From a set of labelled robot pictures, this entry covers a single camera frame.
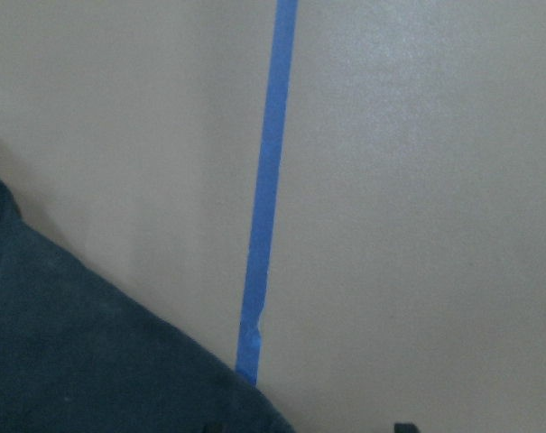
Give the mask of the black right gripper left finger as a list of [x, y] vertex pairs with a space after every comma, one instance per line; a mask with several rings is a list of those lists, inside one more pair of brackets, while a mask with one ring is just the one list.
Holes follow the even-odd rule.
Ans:
[[222, 422], [210, 422], [204, 426], [204, 433], [226, 433], [227, 426]]

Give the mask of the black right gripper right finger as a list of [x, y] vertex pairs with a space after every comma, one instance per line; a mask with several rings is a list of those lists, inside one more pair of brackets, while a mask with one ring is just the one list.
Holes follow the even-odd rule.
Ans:
[[415, 425], [413, 423], [396, 422], [393, 425], [394, 433], [415, 433]]

